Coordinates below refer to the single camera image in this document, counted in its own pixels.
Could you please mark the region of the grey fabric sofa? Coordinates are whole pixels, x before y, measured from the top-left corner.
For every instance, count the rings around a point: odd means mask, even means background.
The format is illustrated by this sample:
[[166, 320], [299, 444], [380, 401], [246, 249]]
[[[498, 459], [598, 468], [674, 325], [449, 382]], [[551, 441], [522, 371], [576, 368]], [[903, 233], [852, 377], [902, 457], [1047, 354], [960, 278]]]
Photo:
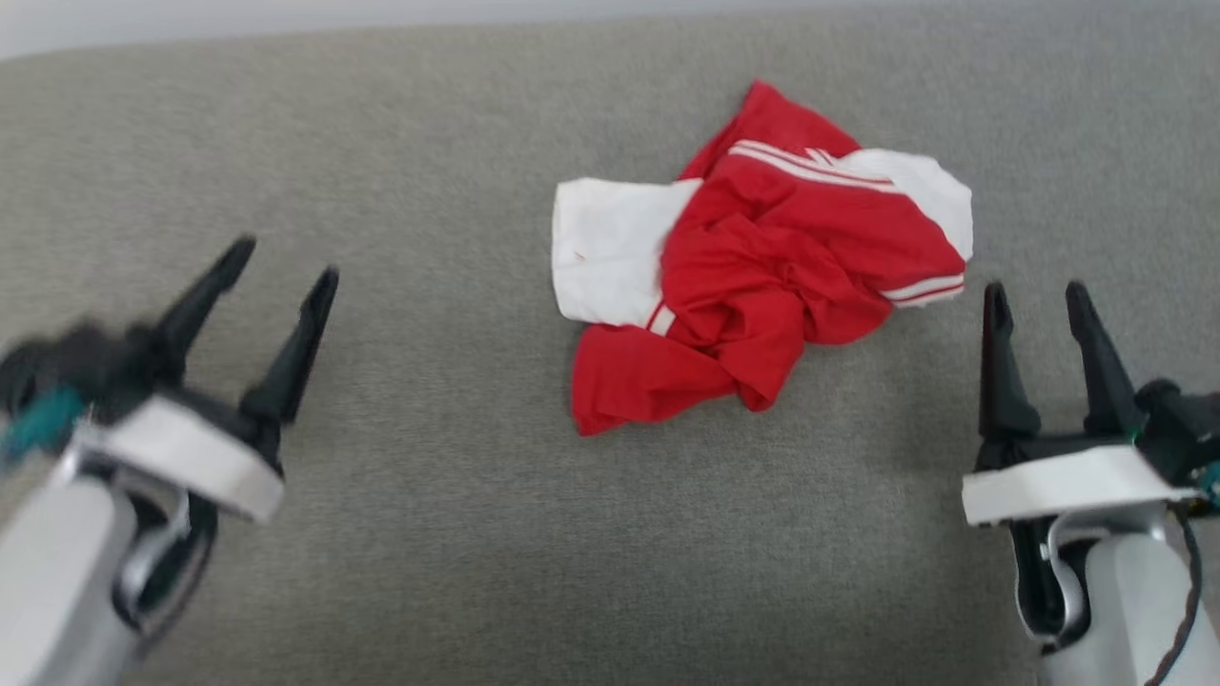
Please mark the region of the grey fabric sofa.
[[[754, 79], [974, 190], [967, 292], [733, 398], [580, 438], [558, 182], [662, 182]], [[257, 251], [192, 383], [342, 270], [274, 524], [227, 520], [131, 686], [1035, 686], [967, 527], [982, 288], [1046, 427], [1085, 281], [1133, 381], [1220, 388], [1220, 0], [852, 2], [327, 31], [0, 62], [0, 345]]]

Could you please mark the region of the red and white garment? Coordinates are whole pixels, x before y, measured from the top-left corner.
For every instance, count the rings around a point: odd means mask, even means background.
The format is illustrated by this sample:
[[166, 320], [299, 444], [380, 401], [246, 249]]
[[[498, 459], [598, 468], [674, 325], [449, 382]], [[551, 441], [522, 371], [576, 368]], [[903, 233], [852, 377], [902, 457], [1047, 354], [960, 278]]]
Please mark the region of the red and white garment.
[[551, 283], [584, 325], [580, 435], [736, 395], [770, 409], [806, 345], [845, 345], [963, 292], [972, 192], [924, 153], [863, 146], [754, 82], [670, 183], [558, 183]]

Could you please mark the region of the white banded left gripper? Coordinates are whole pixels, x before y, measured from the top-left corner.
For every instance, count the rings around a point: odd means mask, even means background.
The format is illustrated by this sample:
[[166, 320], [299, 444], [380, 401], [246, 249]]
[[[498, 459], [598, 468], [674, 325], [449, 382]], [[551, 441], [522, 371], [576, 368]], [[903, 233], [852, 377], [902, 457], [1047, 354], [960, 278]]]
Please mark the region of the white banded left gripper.
[[285, 496], [281, 430], [296, 421], [338, 293], [339, 269], [318, 275], [292, 334], [239, 406], [183, 383], [196, 336], [244, 273], [256, 243], [253, 236], [235, 239], [162, 312], [152, 327], [161, 354], [96, 354], [74, 361], [74, 391], [89, 408], [74, 428], [74, 468], [151, 478], [253, 522], [274, 518]]

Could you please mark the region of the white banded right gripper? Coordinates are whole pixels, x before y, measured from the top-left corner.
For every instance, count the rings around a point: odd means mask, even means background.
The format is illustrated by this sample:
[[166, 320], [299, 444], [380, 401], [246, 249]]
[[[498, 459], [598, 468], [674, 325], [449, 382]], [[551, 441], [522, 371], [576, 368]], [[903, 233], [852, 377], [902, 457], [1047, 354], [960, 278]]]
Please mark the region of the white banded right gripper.
[[963, 514], [972, 527], [1198, 496], [1196, 486], [1159, 474], [1138, 447], [1146, 413], [1085, 282], [1068, 282], [1065, 301], [1085, 367], [1086, 435], [1039, 435], [1041, 416], [1028, 403], [1013, 348], [1006, 288], [993, 281], [985, 289], [982, 443], [960, 486]]

